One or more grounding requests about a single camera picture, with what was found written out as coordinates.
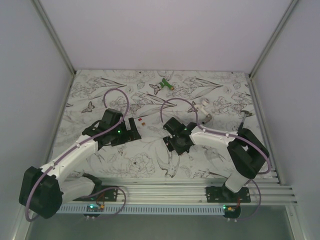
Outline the metal pipe elbow fitting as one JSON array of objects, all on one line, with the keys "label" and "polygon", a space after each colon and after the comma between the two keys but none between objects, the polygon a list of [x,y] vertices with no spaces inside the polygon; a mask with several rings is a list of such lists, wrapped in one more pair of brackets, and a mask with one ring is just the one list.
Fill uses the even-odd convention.
[{"label": "metal pipe elbow fitting", "polygon": [[200,111],[205,115],[205,118],[201,121],[203,125],[209,123],[213,119],[213,116],[208,111],[206,111],[206,107],[209,105],[209,103],[210,101],[207,98],[203,98],[200,104],[194,105],[197,111]]}]

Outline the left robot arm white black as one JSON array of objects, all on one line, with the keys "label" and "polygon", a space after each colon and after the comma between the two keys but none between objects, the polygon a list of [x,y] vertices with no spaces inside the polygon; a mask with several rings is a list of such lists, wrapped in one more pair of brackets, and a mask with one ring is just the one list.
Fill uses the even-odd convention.
[{"label": "left robot arm white black", "polygon": [[84,160],[96,154],[102,147],[114,147],[142,137],[134,118],[128,119],[115,109],[105,110],[102,119],[84,129],[76,142],[60,156],[43,166],[29,167],[23,176],[18,202],[26,211],[33,211],[49,219],[62,204],[86,197],[91,201],[102,195],[102,182],[91,174],[68,181],[67,177]]}]

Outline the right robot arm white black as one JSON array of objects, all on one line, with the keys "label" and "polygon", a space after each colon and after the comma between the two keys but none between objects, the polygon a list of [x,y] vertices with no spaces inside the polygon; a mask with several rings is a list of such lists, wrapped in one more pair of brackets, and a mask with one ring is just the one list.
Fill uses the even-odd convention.
[{"label": "right robot arm white black", "polygon": [[175,151],[178,155],[189,153],[192,146],[226,148],[235,167],[221,190],[226,202],[234,202],[245,184],[258,174],[264,175],[271,170],[268,150],[247,128],[238,132],[225,132],[205,128],[196,122],[184,125],[171,117],[163,125],[163,129],[169,133],[163,139],[168,150]]}]

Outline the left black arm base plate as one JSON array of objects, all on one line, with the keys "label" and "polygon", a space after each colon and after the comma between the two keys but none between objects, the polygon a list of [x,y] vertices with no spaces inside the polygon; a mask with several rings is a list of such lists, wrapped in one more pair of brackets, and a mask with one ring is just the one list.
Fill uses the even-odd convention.
[{"label": "left black arm base plate", "polygon": [[117,186],[107,186],[103,185],[101,188],[94,189],[92,193],[89,194],[90,197],[79,197],[74,199],[76,202],[115,202],[118,197],[118,187]]}]

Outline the black fuse box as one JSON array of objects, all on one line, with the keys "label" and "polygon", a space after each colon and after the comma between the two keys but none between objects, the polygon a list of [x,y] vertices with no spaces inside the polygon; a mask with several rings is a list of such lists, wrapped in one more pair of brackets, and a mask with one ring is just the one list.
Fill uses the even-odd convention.
[{"label": "black fuse box", "polygon": [[166,136],[163,138],[164,144],[166,145],[169,152],[172,152],[175,150],[174,142],[176,140],[175,136]]}]

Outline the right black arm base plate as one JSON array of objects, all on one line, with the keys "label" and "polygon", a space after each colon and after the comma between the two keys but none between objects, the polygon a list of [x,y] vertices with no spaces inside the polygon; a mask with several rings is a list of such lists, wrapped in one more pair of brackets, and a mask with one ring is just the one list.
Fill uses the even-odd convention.
[{"label": "right black arm base plate", "polygon": [[251,197],[247,187],[242,187],[238,192],[234,193],[223,186],[207,186],[205,195],[208,203],[250,203]]}]

